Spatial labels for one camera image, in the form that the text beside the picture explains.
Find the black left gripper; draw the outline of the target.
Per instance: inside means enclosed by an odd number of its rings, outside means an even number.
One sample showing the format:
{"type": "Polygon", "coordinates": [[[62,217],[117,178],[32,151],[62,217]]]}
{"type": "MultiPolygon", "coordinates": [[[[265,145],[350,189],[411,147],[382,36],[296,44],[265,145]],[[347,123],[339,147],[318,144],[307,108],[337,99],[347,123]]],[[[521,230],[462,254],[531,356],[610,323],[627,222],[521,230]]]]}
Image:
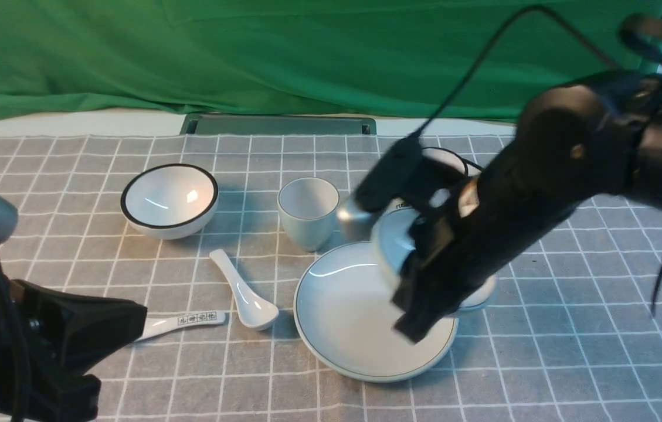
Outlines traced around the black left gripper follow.
{"type": "Polygon", "coordinates": [[[10,291],[17,296],[30,358],[23,417],[94,420],[102,384],[90,369],[141,336],[147,308],[132,300],[70,294],[24,280],[12,280],[10,291]]]}

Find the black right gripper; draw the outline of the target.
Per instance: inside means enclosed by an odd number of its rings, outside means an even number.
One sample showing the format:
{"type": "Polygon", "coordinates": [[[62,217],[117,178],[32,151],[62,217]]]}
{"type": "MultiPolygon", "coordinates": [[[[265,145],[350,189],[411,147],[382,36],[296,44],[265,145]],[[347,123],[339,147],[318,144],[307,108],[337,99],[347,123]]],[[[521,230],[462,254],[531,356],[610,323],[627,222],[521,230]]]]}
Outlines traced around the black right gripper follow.
{"type": "Polygon", "coordinates": [[[391,299],[403,314],[392,329],[419,343],[436,323],[516,256],[569,218],[578,201],[516,171],[485,172],[433,216],[406,228],[413,242],[391,299]]]}

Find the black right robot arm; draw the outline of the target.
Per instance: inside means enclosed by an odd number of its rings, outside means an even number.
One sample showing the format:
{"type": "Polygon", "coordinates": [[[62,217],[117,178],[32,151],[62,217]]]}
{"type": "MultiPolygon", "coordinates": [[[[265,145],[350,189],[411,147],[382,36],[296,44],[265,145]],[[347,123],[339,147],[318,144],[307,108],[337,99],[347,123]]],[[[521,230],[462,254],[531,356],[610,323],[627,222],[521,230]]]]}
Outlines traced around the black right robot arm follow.
{"type": "Polygon", "coordinates": [[[597,195],[662,210],[662,79],[607,75],[532,99],[513,141],[412,224],[393,328],[417,343],[597,195]]]}

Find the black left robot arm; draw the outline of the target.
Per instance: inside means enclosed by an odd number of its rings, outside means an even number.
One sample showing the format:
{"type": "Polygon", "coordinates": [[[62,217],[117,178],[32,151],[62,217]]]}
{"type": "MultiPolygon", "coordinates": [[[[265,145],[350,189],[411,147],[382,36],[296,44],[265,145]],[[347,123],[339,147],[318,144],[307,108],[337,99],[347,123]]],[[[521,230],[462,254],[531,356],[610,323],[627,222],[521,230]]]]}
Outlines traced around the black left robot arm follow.
{"type": "MultiPolygon", "coordinates": [[[[30,358],[25,418],[92,421],[101,381],[90,369],[133,343],[145,328],[147,308],[132,300],[70,294],[12,280],[30,358]]],[[[12,415],[15,391],[12,345],[0,318],[0,414],[12,415]]]]}

